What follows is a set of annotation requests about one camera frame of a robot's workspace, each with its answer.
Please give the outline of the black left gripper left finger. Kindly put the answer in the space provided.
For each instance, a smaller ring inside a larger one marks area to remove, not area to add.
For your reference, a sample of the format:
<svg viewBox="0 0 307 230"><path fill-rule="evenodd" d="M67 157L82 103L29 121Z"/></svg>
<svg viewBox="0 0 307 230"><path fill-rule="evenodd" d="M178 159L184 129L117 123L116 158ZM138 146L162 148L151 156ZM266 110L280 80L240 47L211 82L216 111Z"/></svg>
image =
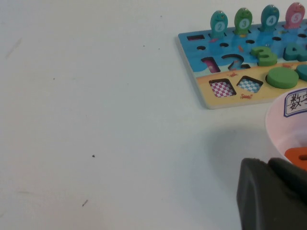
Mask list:
<svg viewBox="0 0 307 230"><path fill-rule="evenodd" d="M288 188L268 162L242 160L236 200L244 230L307 228L307 198Z"/></svg>

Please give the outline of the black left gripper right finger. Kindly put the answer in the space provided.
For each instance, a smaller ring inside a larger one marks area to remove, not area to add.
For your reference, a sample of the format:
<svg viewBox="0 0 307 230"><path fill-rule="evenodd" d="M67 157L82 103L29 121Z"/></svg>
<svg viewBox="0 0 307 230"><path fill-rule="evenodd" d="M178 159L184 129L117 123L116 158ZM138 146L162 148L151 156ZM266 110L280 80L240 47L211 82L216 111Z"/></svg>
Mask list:
<svg viewBox="0 0 307 230"><path fill-rule="evenodd" d="M269 167L301 198L307 197L307 172L281 158L271 158Z"/></svg>

